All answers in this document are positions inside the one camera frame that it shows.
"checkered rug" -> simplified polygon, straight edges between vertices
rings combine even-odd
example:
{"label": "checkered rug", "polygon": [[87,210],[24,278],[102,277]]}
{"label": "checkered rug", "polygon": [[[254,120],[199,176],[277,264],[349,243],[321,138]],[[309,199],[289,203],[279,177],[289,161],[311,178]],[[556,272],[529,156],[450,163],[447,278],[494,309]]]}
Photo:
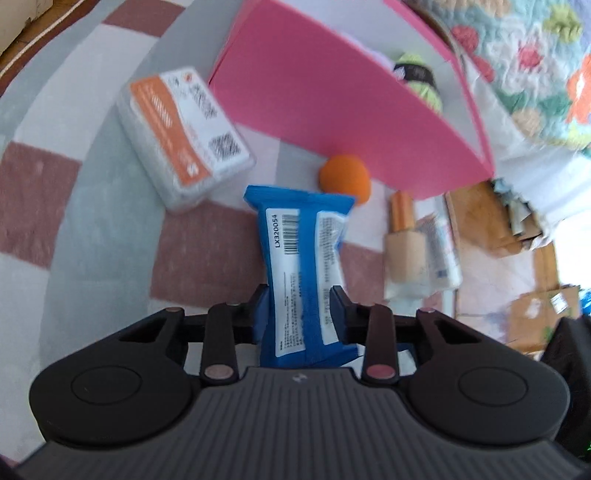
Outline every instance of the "checkered rug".
{"label": "checkered rug", "polygon": [[[44,366],[164,306],[203,312],[265,281],[248,184],[317,191],[324,158],[239,126],[256,167],[170,215],[119,124],[113,103],[131,79],[186,65],[207,78],[240,4],[102,0],[0,98],[3,454],[21,459],[41,441],[27,392]],[[389,194],[374,181],[350,216],[342,261],[354,301],[384,296]]]}

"barcode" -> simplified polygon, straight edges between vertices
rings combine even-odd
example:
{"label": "barcode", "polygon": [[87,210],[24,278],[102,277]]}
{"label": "barcode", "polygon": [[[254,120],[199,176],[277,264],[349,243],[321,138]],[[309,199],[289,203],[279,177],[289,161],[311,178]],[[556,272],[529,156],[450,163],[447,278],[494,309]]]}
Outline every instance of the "barcode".
{"label": "barcode", "polygon": [[283,253],[297,255],[297,215],[281,215],[281,229],[283,230]]}
{"label": "barcode", "polygon": [[218,160],[227,160],[241,152],[230,132],[210,140],[209,148]]}
{"label": "barcode", "polygon": [[201,110],[203,116],[209,120],[210,118],[217,117],[217,110],[207,98],[207,94],[199,85],[193,85],[190,90],[193,100]]}

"pink paper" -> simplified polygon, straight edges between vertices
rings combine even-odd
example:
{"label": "pink paper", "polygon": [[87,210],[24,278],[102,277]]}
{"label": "pink paper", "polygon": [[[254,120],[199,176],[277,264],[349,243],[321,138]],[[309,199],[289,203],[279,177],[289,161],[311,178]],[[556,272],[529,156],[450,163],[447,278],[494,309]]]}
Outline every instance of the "pink paper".
{"label": "pink paper", "polygon": [[274,0],[246,8],[210,81],[233,121],[322,155],[358,155],[372,177],[415,199],[491,177],[479,119],[482,158],[340,35]]}

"white label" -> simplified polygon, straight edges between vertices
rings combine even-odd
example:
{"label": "white label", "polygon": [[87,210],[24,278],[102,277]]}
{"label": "white label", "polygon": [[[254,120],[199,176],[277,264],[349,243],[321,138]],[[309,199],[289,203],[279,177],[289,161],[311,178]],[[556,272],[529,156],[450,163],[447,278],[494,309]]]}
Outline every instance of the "white label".
{"label": "white label", "polygon": [[339,341],[330,316],[330,289],[335,285],[345,289],[345,278],[336,249],[344,227],[343,215],[333,212],[318,212],[316,215],[316,283],[320,330],[325,345]]}
{"label": "white label", "polygon": [[441,215],[428,215],[417,222],[417,230],[429,242],[429,273],[434,288],[447,290],[462,283],[462,271],[453,242],[452,229]]}
{"label": "white label", "polygon": [[306,349],[302,334],[297,209],[268,208],[267,231],[275,300],[275,356]]}
{"label": "white label", "polygon": [[552,306],[554,307],[554,311],[556,312],[556,315],[558,315],[559,313],[565,311],[567,308],[569,308],[569,304],[566,302],[566,300],[564,299],[564,295],[562,295],[561,293],[558,293],[558,295],[555,295],[554,297],[552,297],[550,299],[550,302],[552,303]]}
{"label": "white label", "polygon": [[160,78],[175,101],[191,146],[214,176],[248,160],[246,145],[195,69],[163,73]]}

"blanket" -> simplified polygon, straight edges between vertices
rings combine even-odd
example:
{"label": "blanket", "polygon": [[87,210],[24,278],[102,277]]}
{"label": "blanket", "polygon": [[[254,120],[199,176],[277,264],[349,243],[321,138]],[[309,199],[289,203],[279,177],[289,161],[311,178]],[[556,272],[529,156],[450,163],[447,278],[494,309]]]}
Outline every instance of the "blanket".
{"label": "blanket", "polygon": [[442,21],[530,138],[589,152],[591,3],[409,0]]}

